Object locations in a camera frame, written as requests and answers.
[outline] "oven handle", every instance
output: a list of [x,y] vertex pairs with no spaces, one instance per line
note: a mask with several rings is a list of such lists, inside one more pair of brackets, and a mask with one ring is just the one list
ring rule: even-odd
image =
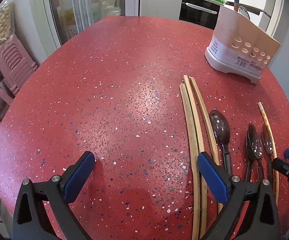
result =
[[194,5],[194,4],[187,3],[187,2],[186,2],[186,5],[189,6],[189,7],[191,7],[191,8],[200,10],[200,11],[204,11],[204,12],[211,13],[211,14],[217,14],[216,11],[212,11],[212,10],[209,10],[209,9],[207,9],[207,8],[203,8],[203,7],[198,6],[198,5]]

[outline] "oven door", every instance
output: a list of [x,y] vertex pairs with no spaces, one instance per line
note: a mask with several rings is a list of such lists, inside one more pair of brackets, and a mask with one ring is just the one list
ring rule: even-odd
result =
[[220,5],[205,0],[182,0],[180,21],[186,21],[214,30]]

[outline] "glass sliding door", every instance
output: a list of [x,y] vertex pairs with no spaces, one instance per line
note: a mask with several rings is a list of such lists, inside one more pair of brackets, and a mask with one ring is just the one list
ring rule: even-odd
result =
[[44,0],[60,44],[107,16],[139,16],[139,0]]

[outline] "dark plastic spoon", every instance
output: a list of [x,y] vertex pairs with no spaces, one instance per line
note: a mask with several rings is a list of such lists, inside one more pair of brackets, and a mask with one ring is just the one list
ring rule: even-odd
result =
[[271,186],[273,186],[274,177],[273,177],[272,160],[271,160],[273,148],[272,148],[272,141],[271,141],[269,129],[265,124],[262,125],[262,143],[264,145],[266,153],[268,154],[269,183]]
[[252,152],[251,152],[251,147],[250,147],[250,143],[249,143],[248,132],[247,132],[247,134],[246,134],[246,153],[247,153],[247,157],[248,157],[249,161],[248,161],[248,166],[247,166],[245,181],[246,181],[246,182],[250,182],[250,179],[251,179],[251,171],[252,171],[252,164],[253,164],[253,161],[255,160],[255,157],[254,157],[254,155],[253,155]]
[[251,153],[254,155],[255,159],[258,162],[259,181],[263,181],[265,175],[264,175],[264,168],[262,167],[261,163],[262,158],[261,142],[257,129],[252,123],[248,125],[247,136],[249,138]]
[[225,170],[232,175],[231,157],[228,151],[228,144],[230,141],[230,126],[224,115],[218,110],[214,109],[209,114],[209,119],[212,125],[213,133],[217,143],[221,146]]

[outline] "white base of utensil holder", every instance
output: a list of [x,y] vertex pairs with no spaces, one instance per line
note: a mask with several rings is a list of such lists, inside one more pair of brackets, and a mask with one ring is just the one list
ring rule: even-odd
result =
[[241,68],[237,68],[234,65],[227,64],[225,62],[220,61],[219,59],[215,58],[212,53],[209,51],[209,47],[207,47],[205,52],[206,59],[210,66],[215,70],[218,70],[223,73],[235,73],[241,76],[244,76],[250,79],[251,83],[257,84],[260,80],[260,76],[254,75],[249,73]]

